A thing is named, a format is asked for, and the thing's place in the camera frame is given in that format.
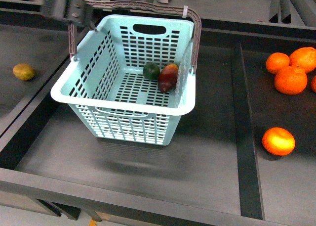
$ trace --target green fruit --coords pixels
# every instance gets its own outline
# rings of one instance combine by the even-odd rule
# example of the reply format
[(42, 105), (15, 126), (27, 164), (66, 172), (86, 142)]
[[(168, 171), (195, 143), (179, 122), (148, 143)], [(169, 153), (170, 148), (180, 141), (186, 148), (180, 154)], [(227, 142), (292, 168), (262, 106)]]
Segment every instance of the green fruit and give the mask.
[(160, 74), (159, 66), (155, 63), (147, 63), (143, 68), (145, 79), (156, 80)]

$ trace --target orange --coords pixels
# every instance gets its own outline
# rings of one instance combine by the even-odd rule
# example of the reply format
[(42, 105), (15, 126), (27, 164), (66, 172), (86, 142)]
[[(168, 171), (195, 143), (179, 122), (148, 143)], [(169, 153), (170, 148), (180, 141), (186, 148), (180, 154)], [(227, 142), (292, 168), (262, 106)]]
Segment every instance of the orange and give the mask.
[(275, 76), (275, 88), (280, 93), (297, 95), (307, 86), (307, 75), (305, 70), (299, 66), (288, 66), (282, 68)]
[(295, 50), (290, 55), (290, 66), (299, 65), (305, 69), (306, 73), (316, 68), (316, 49), (313, 47), (303, 47)]
[(269, 73), (276, 74), (281, 68), (290, 64), (290, 58), (287, 54), (276, 52), (271, 54), (266, 61), (266, 68)]
[(311, 88), (316, 93), (316, 76), (311, 81)]
[(277, 156), (285, 156), (295, 148), (295, 139), (286, 129), (273, 127), (264, 133), (262, 144), (269, 153)]

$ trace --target plastic strap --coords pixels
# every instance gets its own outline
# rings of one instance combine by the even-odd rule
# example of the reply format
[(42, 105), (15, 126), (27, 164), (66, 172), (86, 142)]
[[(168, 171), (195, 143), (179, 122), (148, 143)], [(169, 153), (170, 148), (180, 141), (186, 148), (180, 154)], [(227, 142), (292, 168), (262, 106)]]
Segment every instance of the plastic strap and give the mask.
[(184, 5), (182, 18), (187, 18), (187, 14), (188, 14), (188, 6)]

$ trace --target plastic basket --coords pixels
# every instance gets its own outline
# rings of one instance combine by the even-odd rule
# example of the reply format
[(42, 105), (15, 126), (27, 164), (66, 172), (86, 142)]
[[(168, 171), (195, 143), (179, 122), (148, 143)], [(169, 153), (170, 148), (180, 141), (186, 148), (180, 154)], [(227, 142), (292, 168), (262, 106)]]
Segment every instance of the plastic basket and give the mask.
[[(147, 34), (136, 26), (163, 28)], [(97, 137), (168, 145), (182, 115), (195, 105), (191, 65), (194, 23), (187, 20), (109, 15), (78, 45), (51, 90)], [(175, 90), (161, 93), (143, 66), (179, 66)]]

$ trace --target red fruit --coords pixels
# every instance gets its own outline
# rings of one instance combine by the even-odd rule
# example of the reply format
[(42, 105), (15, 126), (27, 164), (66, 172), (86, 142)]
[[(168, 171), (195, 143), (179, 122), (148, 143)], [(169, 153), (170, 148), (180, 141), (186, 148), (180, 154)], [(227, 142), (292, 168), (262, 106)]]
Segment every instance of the red fruit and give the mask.
[(158, 77), (158, 89), (165, 93), (172, 90), (178, 80), (178, 66), (176, 64), (169, 64), (163, 68)]

